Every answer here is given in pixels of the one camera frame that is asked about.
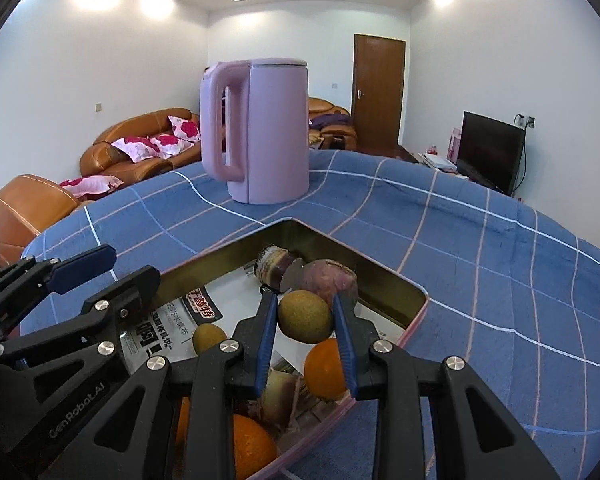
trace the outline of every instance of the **brown leather sofa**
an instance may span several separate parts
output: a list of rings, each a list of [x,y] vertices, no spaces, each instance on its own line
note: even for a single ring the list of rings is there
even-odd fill
[[[197,115],[192,114],[186,108],[167,108],[114,124],[102,132],[93,145],[83,153],[80,158],[82,176],[113,175],[130,186],[152,176],[167,173],[174,168],[199,161],[201,158],[199,143],[168,160],[149,158],[135,164],[125,153],[111,145],[112,142],[123,137],[154,137],[159,134],[171,133],[171,123],[167,117],[170,115],[186,120],[190,120],[192,117],[199,120]]]
[[[33,238],[83,204],[40,176],[11,180],[0,190],[0,267],[17,262]]]
[[[309,119],[316,118],[323,114],[345,114],[349,112],[344,108],[334,105],[324,99],[309,97]],[[358,146],[358,136],[352,126],[344,124],[332,124],[321,130],[311,130],[309,133],[315,132],[324,138],[328,144],[333,142],[333,137],[341,136],[344,138],[345,150],[355,151]]]

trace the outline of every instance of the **brown wooden door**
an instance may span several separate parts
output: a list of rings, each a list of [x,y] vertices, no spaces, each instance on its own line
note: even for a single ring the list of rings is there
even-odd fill
[[[351,114],[363,150],[398,145],[406,43],[356,34]]]

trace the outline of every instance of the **pink and white cushion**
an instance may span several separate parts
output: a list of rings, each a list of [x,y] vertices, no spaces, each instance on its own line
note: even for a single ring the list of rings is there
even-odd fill
[[[173,135],[189,142],[200,142],[200,127],[196,121],[187,121],[171,115],[167,117],[171,123]]]
[[[84,195],[101,195],[113,191],[124,184],[119,178],[112,175],[93,175],[75,180],[65,180],[60,183],[69,193],[76,198]]]
[[[176,136],[169,134],[160,134],[155,137],[151,137],[151,142],[158,150],[158,156],[160,158],[171,158],[172,156],[179,155],[182,152],[186,152],[189,148],[193,148],[191,142],[179,139]]]
[[[146,137],[125,137],[112,142],[111,145],[126,153],[134,163],[160,156],[156,147]]]

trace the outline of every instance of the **electric kettle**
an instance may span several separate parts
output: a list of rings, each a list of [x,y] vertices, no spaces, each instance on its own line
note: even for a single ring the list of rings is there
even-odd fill
[[[235,201],[273,204],[307,192],[308,95],[306,62],[297,59],[222,62],[206,71],[200,87],[202,165],[227,182]]]

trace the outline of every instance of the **white wall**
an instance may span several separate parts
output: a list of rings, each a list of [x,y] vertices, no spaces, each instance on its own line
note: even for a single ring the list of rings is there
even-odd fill
[[[139,0],[103,11],[23,0],[0,30],[0,188],[22,173],[79,176],[82,152],[125,118],[198,111],[206,21],[180,4],[154,20]]]
[[[403,145],[446,154],[464,111],[532,115],[519,195],[600,247],[600,19],[586,0],[425,0]]]
[[[285,2],[212,12],[208,60],[212,64],[257,57],[304,59],[309,69],[309,94],[351,110],[355,34],[406,41],[404,117],[410,18],[400,10],[369,4]]]

